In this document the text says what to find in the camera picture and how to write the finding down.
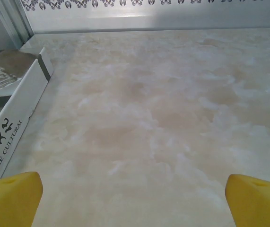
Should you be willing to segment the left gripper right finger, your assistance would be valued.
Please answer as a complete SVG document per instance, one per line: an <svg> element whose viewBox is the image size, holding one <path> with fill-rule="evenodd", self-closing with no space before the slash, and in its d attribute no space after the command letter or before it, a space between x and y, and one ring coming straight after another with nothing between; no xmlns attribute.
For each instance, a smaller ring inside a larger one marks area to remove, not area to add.
<svg viewBox="0 0 270 227"><path fill-rule="evenodd" d="M225 197L237 227L270 227L270 182L230 175Z"/></svg>

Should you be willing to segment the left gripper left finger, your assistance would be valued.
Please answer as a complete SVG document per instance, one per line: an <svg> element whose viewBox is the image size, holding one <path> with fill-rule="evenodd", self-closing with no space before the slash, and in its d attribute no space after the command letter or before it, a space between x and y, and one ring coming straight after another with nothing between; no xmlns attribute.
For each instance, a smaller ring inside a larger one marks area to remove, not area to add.
<svg viewBox="0 0 270 227"><path fill-rule="evenodd" d="M30 227L42 194L37 172L0 179L0 227Z"/></svg>

